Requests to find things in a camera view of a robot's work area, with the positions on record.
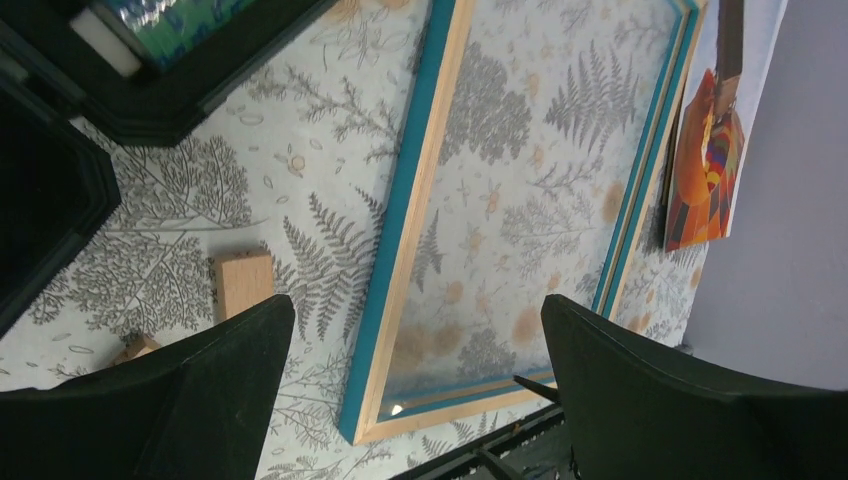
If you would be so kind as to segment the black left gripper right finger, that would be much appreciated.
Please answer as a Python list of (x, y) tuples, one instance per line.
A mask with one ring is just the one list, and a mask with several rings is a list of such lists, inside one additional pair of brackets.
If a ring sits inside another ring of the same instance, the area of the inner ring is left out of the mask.
[(847, 395), (733, 371), (562, 295), (541, 320), (585, 479), (843, 479)]

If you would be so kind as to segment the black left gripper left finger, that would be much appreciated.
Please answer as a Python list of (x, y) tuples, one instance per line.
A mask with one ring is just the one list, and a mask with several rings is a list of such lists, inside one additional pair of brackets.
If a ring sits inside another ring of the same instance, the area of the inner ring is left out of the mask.
[(5, 479), (251, 479), (296, 322), (277, 294), (48, 390), (1, 396)]

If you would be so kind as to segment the hot air balloon photo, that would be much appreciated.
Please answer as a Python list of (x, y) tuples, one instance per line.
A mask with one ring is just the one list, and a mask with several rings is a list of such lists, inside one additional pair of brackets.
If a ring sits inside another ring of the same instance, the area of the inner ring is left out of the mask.
[(786, 2), (710, 1), (694, 45), (681, 104), (664, 249), (729, 236), (747, 138)]

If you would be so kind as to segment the wooden picture frame blue edge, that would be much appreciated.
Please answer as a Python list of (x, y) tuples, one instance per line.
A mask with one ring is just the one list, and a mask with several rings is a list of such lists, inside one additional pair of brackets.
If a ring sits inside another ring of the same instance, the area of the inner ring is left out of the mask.
[(552, 383), (550, 293), (613, 317), (704, 1), (431, 5), (338, 427), (362, 445)]

